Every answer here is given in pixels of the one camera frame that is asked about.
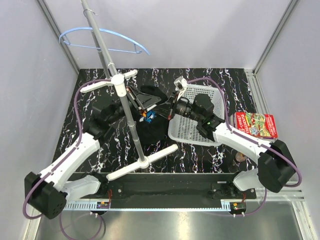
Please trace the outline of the black daisy print t-shirt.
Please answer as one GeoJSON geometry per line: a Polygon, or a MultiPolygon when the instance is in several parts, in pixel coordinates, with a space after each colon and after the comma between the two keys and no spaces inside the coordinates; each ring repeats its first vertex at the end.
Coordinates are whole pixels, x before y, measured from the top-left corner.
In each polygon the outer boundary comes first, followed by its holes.
{"type": "MultiPolygon", "coordinates": [[[[154,85],[142,85],[140,91],[142,93],[160,97],[161,103],[168,100],[167,95],[154,85]]],[[[140,143],[143,146],[156,144],[158,141],[162,141],[166,138],[169,126],[169,121],[166,118],[155,114],[155,117],[150,122],[145,120],[140,121],[142,116],[137,111],[132,111],[132,116],[136,122],[136,130],[140,143]]]]}

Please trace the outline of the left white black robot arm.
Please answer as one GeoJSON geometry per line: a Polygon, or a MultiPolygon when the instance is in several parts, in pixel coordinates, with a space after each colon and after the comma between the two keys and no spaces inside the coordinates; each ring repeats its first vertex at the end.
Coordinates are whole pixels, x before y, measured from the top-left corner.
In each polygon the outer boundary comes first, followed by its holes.
{"type": "Polygon", "coordinates": [[[69,201],[88,195],[103,198],[111,194],[107,178],[97,172],[88,173],[75,181],[68,180],[77,168],[105,143],[111,134],[112,124],[124,116],[125,110],[120,102],[111,98],[98,101],[93,105],[90,121],[85,128],[79,129],[79,136],[74,144],[39,174],[30,172],[25,177],[22,212],[27,219],[33,219],[27,214],[27,205],[48,219],[53,219],[69,201]]]}

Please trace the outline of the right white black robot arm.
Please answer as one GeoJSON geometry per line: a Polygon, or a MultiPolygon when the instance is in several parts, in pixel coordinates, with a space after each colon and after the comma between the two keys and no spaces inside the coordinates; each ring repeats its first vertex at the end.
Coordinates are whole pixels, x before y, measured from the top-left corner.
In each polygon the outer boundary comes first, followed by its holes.
{"type": "Polygon", "coordinates": [[[228,195],[232,198],[239,198],[246,190],[260,187],[278,193],[283,187],[290,186],[288,182],[294,174],[298,175],[298,182],[292,187],[302,182],[301,173],[283,141],[259,139],[230,126],[214,114],[214,104],[207,94],[197,94],[193,102],[172,96],[153,110],[168,120],[179,115],[196,121],[196,129],[203,138],[229,146],[256,162],[256,168],[237,172],[227,185],[228,195]]]}

